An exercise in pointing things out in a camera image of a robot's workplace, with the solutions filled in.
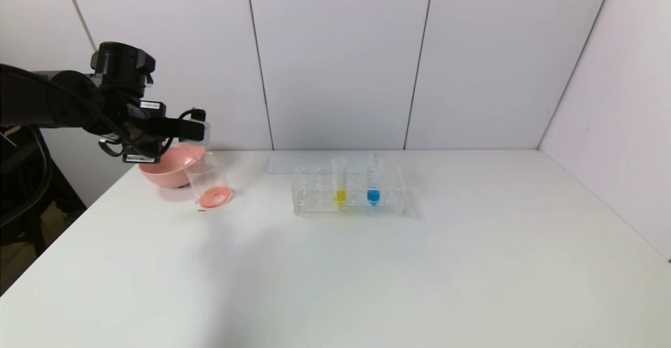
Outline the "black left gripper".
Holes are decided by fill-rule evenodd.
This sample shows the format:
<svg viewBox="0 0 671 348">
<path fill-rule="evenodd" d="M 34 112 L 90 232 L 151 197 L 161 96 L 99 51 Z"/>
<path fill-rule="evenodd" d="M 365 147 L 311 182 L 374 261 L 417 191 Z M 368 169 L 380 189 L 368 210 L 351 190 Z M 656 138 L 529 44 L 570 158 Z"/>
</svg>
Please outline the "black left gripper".
<svg viewBox="0 0 671 348">
<path fill-rule="evenodd" d="M 123 162 L 132 162 L 133 164 L 158 164 L 160 162 L 160 157 L 150 158 L 144 156 L 141 152 L 134 149 L 133 145 L 139 146 L 142 152 L 147 153 L 158 153 L 161 150 L 160 140 L 154 137 L 141 137 L 131 141 L 125 140 L 122 143 L 122 147 L 124 148 L 122 153 Z"/>
</svg>

